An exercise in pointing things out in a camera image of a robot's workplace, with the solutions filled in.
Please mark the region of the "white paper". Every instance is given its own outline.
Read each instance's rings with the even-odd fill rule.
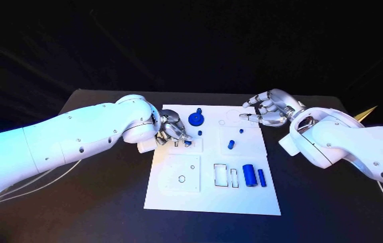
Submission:
[[[186,118],[198,107],[204,122],[202,125],[194,127],[188,124]],[[171,109],[178,113],[186,134],[197,140],[191,148],[185,148],[181,142],[178,147],[174,146],[174,142],[166,142],[163,146],[156,147],[143,209],[280,215],[258,125],[237,117],[243,112],[254,113],[253,108],[244,111],[238,106],[163,105],[162,109]],[[234,140],[231,150],[227,149],[230,139]],[[172,173],[166,170],[171,166],[168,156],[178,156],[176,170],[172,170]],[[189,173],[189,162],[185,156],[199,158],[198,189],[195,189],[195,174]],[[214,164],[225,164],[227,187],[214,186]],[[254,187],[246,187],[244,184],[241,170],[244,164],[251,164],[254,168],[257,181]],[[230,169],[237,170],[237,188],[231,187]],[[263,170],[266,187],[260,187],[257,169]],[[176,183],[175,180],[182,172],[186,174],[185,178],[181,177],[184,182]],[[163,188],[163,183],[172,183],[171,190],[168,186]]]

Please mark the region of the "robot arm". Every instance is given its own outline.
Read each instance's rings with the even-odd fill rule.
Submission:
[[[79,108],[35,125],[0,133],[0,191],[30,176],[107,150],[120,136],[125,142],[136,143],[140,153],[153,150],[156,142],[191,141],[178,114],[165,110],[163,113],[142,96],[127,95],[114,104]]]
[[[299,152],[320,167],[345,159],[371,179],[383,182],[383,127],[364,128],[338,110],[307,108],[279,89],[260,93],[244,102],[260,102],[260,115],[240,114],[240,118],[277,127],[290,121],[289,134],[279,144],[289,153]]]

